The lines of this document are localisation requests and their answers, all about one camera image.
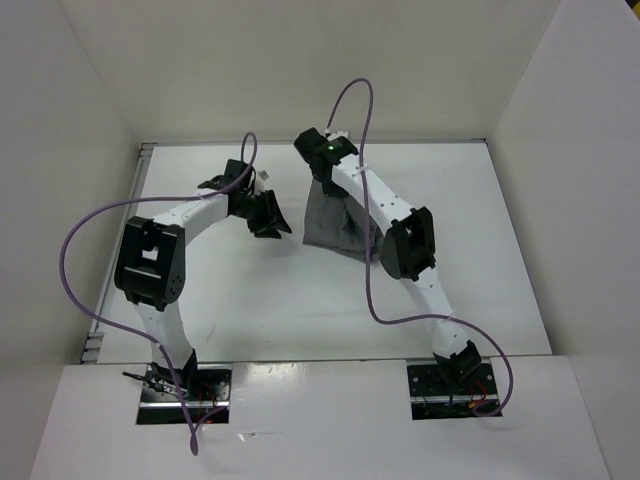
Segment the grey pleated skirt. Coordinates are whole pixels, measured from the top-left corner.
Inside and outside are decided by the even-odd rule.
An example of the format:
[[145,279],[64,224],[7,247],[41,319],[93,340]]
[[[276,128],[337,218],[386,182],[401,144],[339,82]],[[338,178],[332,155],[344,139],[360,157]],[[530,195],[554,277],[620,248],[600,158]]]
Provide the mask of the grey pleated skirt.
[[369,245],[369,258],[376,263],[384,235],[373,219],[369,222],[369,234],[366,235],[364,208],[352,197],[326,197],[320,184],[312,181],[304,216],[305,245],[362,262],[365,261],[366,245]]

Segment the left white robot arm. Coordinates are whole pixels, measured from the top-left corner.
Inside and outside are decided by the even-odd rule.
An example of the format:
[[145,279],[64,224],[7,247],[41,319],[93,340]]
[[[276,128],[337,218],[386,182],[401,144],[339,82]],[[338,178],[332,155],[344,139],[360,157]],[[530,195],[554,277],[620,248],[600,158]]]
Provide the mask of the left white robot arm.
[[124,228],[114,283],[134,305],[144,333],[153,338],[149,382],[163,382],[176,399],[204,389],[179,308],[186,286],[186,249],[228,217],[245,220],[256,238],[280,239],[292,232],[275,193],[264,189],[251,165],[234,159],[227,161],[223,174],[198,185],[192,200],[152,218],[133,216]]

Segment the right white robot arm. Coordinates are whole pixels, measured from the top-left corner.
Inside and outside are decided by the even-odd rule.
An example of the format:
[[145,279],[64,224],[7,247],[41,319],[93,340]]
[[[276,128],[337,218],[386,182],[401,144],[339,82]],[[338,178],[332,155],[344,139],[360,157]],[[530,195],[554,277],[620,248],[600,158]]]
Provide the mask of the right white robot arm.
[[344,135],[303,131],[294,147],[309,166],[311,183],[304,216],[303,242],[358,260],[379,262],[400,281],[416,303],[432,310],[429,328],[438,380],[450,393],[473,381],[481,356],[461,326],[436,270],[431,211],[404,201],[359,158]]

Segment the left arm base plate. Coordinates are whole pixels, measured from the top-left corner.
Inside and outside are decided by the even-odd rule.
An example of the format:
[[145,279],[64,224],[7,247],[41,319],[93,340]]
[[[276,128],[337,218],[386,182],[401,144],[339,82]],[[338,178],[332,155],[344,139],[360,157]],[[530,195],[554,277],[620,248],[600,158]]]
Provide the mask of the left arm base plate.
[[[200,364],[195,372],[195,384],[181,387],[194,424],[229,422],[232,373],[230,364]],[[144,374],[124,372],[123,375],[141,382],[137,425],[186,423],[177,390],[168,376],[158,375],[151,365]]]

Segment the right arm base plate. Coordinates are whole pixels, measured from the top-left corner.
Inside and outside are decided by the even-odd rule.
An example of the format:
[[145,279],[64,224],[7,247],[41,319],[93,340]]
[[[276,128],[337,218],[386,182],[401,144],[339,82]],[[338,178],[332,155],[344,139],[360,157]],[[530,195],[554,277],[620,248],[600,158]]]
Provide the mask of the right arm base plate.
[[414,421],[502,415],[493,367],[480,355],[408,360],[406,374]]

